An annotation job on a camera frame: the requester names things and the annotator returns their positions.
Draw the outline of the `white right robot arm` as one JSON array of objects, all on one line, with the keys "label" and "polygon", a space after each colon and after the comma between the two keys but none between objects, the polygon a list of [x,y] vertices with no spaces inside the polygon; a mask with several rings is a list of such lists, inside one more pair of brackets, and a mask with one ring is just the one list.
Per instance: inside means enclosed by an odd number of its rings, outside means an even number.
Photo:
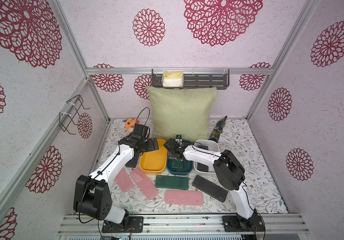
[{"label": "white right robot arm", "polygon": [[163,146],[178,160],[213,166],[219,183],[230,191],[237,208],[237,215],[250,225],[263,223],[245,190],[247,187],[245,169],[231,151],[225,150],[222,153],[209,151],[192,144],[179,144],[174,139],[167,140]]}]

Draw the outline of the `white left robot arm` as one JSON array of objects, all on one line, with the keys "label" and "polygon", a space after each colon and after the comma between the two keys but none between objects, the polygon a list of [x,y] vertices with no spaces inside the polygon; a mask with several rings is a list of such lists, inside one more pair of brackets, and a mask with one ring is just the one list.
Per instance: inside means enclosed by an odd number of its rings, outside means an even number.
[{"label": "white left robot arm", "polygon": [[110,188],[119,172],[136,154],[157,151],[156,138],[124,137],[111,156],[94,172],[75,183],[73,210],[99,221],[125,222],[126,210],[112,203]]}]

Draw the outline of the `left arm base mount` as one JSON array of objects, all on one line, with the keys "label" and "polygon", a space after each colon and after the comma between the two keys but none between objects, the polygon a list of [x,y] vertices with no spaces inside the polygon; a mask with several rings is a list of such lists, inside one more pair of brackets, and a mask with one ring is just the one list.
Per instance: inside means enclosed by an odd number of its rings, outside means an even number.
[{"label": "left arm base mount", "polygon": [[120,224],[104,221],[102,233],[121,234],[121,233],[142,233],[144,217],[125,217]]}]

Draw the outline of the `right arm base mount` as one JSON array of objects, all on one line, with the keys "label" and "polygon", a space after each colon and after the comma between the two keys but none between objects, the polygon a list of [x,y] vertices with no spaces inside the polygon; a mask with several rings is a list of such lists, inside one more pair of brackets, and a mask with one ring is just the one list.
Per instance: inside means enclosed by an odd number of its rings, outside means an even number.
[{"label": "right arm base mount", "polygon": [[225,232],[265,232],[266,227],[262,217],[253,213],[249,219],[242,218],[238,214],[222,216]]}]

